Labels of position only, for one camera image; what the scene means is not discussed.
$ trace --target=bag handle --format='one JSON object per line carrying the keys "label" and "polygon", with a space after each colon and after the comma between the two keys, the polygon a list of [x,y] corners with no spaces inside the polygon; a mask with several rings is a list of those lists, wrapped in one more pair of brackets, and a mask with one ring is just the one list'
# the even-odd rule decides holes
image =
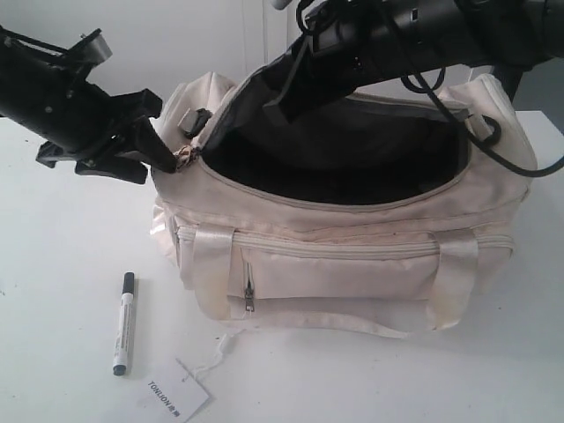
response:
{"label": "bag handle", "polygon": [[[284,312],[251,319],[232,319],[227,298],[235,229],[201,224],[194,239],[193,280],[198,305],[213,320],[241,329],[261,326],[349,330],[386,338],[409,333],[338,313]],[[427,303],[433,330],[457,325],[468,306],[478,273],[479,245],[470,229],[439,232],[439,266]]]}

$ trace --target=white table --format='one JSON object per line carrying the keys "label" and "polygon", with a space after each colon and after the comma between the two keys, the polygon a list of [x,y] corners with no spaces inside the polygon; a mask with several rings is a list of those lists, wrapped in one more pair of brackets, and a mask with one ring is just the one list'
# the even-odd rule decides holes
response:
{"label": "white table", "polygon": [[[562,141],[542,114],[521,118],[540,156]],[[224,331],[149,237],[152,185],[40,166],[41,141],[6,120],[0,138],[0,421],[100,421],[161,361],[209,360]],[[535,182],[514,259],[458,327],[409,341],[242,334],[204,380],[213,400],[192,421],[561,423],[563,229],[561,172]],[[111,371],[126,271],[141,278],[130,379]]]}

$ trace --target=bag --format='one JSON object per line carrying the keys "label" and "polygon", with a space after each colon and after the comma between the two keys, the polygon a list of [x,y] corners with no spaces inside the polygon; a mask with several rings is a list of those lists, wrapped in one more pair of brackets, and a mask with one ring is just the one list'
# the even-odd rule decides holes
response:
{"label": "bag", "polygon": [[[259,73],[238,86],[210,73],[180,85],[156,122],[188,166],[153,169],[152,233],[202,311],[242,328],[402,338],[378,323],[382,301],[426,301],[431,329],[456,325],[510,258],[531,181],[427,102],[355,93],[276,128],[261,108],[273,96]],[[536,167],[494,77],[441,98],[480,139],[497,130],[499,154]],[[201,108],[213,116],[190,141],[179,123]]]}

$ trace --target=whiteboard marker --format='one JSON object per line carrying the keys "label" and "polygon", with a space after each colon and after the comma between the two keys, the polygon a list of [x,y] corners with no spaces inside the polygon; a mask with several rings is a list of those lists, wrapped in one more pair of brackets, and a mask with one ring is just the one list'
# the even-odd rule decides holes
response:
{"label": "whiteboard marker", "polygon": [[114,351],[114,375],[123,376],[129,366],[130,347],[133,336],[133,292],[135,275],[131,272],[123,276],[122,305]]}

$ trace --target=white bag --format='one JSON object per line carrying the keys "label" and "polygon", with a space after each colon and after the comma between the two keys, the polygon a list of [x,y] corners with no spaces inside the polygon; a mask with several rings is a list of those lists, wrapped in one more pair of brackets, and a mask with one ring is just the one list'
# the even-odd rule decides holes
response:
{"label": "white bag", "polygon": [[[163,141],[181,155],[217,142],[226,134],[222,127],[242,111],[234,110],[235,99],[252,84],[251,77],[236,87],[211,73],[180,85],[156,125]],[[536,167],[492,76],[447,88],[441,98],[453,112],[465,112],[482,139],[492,133],[482,116],[493,118],[501,126],[494,150]],[[395,114],[438,114],[426,102],[364,95],[351,101]],[[213,117],[190,145],[178,126],[189,109],[199,108]],[[192,154],[194,162],[177,174],[153,169],[159,198],[152,232],[211,319],[244,328],[316,327],[401,338],[404,332],[377,323],[375,300],[427,300],[431,328],[445,329],[460,321],[471,293],[510,258],[509,223],[530,189],[527,178],[467,148],[467,164],[449,182],[376,205],[271,194],[228,179],[205,156],[193,160]]]}

